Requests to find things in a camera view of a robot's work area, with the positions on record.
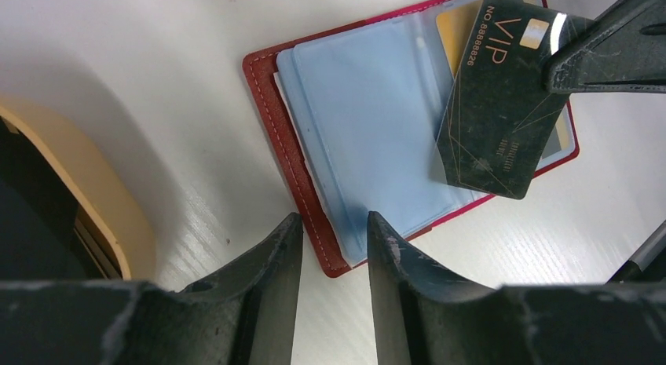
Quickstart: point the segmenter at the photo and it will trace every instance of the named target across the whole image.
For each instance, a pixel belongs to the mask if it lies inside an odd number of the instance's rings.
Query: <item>black card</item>
[[[543,66],[593,21],[514,0],[484,0],[437,146],[446,183],[522,199],[569,95]]]

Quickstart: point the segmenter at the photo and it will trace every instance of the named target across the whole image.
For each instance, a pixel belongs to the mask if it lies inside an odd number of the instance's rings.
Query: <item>red wallet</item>
[[[298,211],[303,216],[303,222],[313,244],[315,253],[317,254],[317,259],[319,260],[324,273],[329,277],[338,277],[350,271],[352,267],[349,266],[342,257],[342,252],[338,245],[338,241],[335,238],[333,227],[324,213],[324,209],[317,197],[313,180],[306,167],[306,159],[299,145],[296,131],[287,112],[287,107],[280,96],[280,91],[273,78],[273,74],[278,72],[276,65],[277,54],[280,51],[290,49],[302,42],[308,42],[313,39],[326,37],[342,31],[363,27],[382,20],[388,20],[389,18],[420,12],[447,1],[449,0],[428,0],[380,16],[375,16],[367,20],[357,21],[315,35],[269,47],[251,53],[243,59],[243,73],[246,76],[247,83],[252,92],[252,96],[254,97],[254,102],[259,110],[259,115],[261,116],[264,127],[269,135],[271,145],[276,153],[280,168],[282,169],[291,194],[294,197]],[[542,2],[544,6],[547,6],[546,0],[542,0]],[[566,158],[538,170],[535,173],[535,177],[578,156],[578,139],[575,127],[573,126],[573,118],[571,119],[575,151]],[[454,217],[458,217],[472,208],[487,202],[491,198],[492,196],[490,195],[486,196],[455,212],[447,214],[420,232],[410,236],[407,240],[414,239],[415,237],[430,231],[432,227],[443,224]]]

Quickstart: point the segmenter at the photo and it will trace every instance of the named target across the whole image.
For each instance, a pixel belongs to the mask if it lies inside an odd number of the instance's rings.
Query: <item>white surface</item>
[[[251,51],[422,0],[0,0],[0,91],[72,118],[155,227],[179,289],[295,205],[243,79]],[[596,17],[615,0],[549,0]],[[598,283],[666,218],[666,96],[573,99],[580,157],[520,202],[494,199],[414,244],[461,275]],[[339,279],[305,246],[293,363],[376,363],[366,267]]]

